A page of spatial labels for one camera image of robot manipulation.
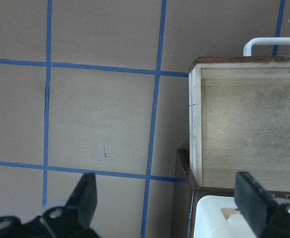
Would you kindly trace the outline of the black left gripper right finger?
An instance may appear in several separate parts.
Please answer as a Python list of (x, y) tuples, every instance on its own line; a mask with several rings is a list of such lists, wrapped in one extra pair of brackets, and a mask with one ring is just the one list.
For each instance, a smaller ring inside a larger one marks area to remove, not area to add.
[(254, 235), (262, 235), (277, 202), (249, 172), (236, 173), (234, 201)]

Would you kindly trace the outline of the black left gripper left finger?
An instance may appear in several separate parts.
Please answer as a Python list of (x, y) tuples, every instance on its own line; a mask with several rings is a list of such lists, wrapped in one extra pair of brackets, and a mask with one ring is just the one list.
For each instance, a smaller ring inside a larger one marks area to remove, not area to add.
[(97, 186), (95, 173), (84, 173), (65, 207), (78, 218), (85, 228), (89, 228), (97, 206)]

